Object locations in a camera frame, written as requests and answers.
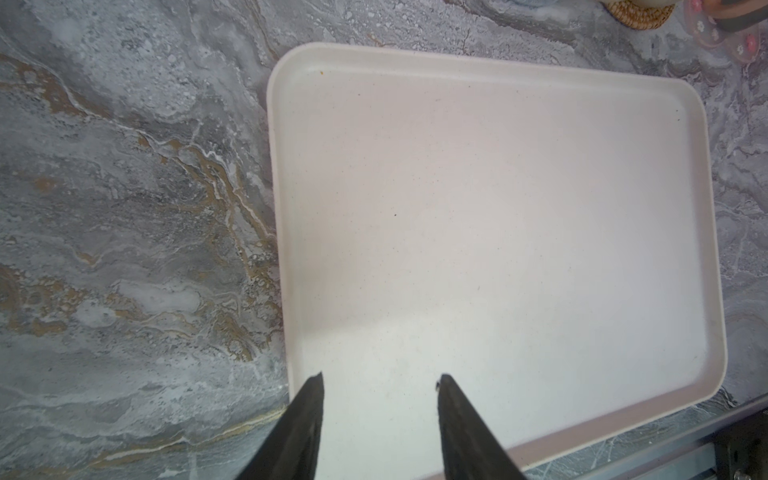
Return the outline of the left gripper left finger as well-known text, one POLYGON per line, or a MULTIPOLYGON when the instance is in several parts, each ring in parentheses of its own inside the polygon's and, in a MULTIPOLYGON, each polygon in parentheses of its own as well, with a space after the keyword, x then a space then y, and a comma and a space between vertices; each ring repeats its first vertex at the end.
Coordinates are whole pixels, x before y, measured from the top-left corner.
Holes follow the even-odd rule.
POLYGON ((323 375, 308 378, 236 479, 314 479, 324 396, 323 375))

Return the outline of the tan rattan round coaster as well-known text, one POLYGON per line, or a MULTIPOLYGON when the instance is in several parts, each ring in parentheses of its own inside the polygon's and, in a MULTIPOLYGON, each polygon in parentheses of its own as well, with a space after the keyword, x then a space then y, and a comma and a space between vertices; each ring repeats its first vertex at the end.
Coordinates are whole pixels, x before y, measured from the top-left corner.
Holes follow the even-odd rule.
POLYGON ((675 10, 675 4, 645 7, 632 1, 602 1, 602 5, 620 24, 637 31, 660 28, 675 10))

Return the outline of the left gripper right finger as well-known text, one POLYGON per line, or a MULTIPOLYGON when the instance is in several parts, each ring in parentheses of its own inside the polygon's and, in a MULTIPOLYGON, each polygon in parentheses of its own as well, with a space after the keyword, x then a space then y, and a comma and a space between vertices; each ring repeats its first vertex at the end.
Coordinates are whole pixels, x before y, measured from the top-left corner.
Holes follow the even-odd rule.
POLYGON ((526 479, 451 375, 441 375, 437 392, 446 479, 526 479))

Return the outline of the pink flower coaster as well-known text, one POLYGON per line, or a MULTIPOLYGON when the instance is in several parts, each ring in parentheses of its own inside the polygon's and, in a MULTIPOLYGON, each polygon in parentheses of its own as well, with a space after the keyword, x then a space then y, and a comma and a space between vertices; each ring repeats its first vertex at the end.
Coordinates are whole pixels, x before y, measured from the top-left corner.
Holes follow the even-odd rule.
POLYGON ((760 50, 758 24, 735 33, 727 33, 715 24, 704 10, 703 1, 683 2, 684 24, 694 41, 707 49, 723 47, 732 59, 747 65, 757 60, 760 50))

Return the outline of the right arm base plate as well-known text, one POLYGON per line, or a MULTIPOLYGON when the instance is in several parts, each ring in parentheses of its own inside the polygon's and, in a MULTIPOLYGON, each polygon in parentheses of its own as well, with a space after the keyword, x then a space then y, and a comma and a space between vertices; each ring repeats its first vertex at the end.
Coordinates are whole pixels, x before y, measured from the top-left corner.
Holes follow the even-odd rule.
POLYGON ((714 437, 719 480, 767 480, 767 411, 756 413, 714 437))

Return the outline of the orange ceramic mug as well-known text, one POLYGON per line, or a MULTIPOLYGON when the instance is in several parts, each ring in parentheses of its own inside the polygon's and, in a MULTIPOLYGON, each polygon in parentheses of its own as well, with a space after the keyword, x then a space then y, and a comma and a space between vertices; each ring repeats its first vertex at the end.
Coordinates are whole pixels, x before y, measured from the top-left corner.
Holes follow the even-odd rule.
POLYGON ((620 2, 630 2, 640 8, 665 8, 670 5, 676 5, 681 0, 600 0, 604 4, 614 4, 620 2))

